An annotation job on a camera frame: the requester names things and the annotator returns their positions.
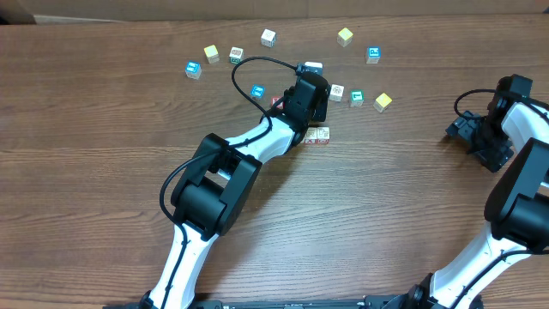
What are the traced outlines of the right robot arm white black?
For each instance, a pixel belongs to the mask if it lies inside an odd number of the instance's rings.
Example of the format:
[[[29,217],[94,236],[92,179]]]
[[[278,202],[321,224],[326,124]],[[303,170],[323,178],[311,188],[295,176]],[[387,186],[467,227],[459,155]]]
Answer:
[[[481,232],[447,266],[387,308],[481,308],[481,291],[509,267],[548,253],[548,105],[531,98],[531,79],[505,76],[487,114],[460,112],[446,133],[495,173],[507,170],[486,200]]]

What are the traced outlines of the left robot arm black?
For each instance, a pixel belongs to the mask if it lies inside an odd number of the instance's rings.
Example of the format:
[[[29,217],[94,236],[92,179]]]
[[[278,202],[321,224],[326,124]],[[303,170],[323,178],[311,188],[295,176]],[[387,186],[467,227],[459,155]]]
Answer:
[[[326,118],[330,85],[322,76],[299,74],[283,96],[283,109],[266,112],[259,125],[224,139],[211,133],[193,158],[177,168],[172,192],[172,247],[157,285],[140,300],[141,308],[188,308],[197,278],[213,243],[237,220],[267,161],[282,156],[305,138],[312,122]]]

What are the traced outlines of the blue L block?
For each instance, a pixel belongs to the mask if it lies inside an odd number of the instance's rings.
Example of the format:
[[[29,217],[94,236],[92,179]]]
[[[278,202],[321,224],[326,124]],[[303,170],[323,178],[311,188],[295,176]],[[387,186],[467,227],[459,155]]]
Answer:
[[[305,144],[316,144],[318,141],[317,137],[317,128],[309,127],[305,132],[304,143]]]

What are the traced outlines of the white block red C side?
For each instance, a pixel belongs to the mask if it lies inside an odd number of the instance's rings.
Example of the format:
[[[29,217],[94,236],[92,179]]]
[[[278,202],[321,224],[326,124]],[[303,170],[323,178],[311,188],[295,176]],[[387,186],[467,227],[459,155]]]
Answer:
[[[317,143],[328,144],[330,140],[329,127],[317,127]]]

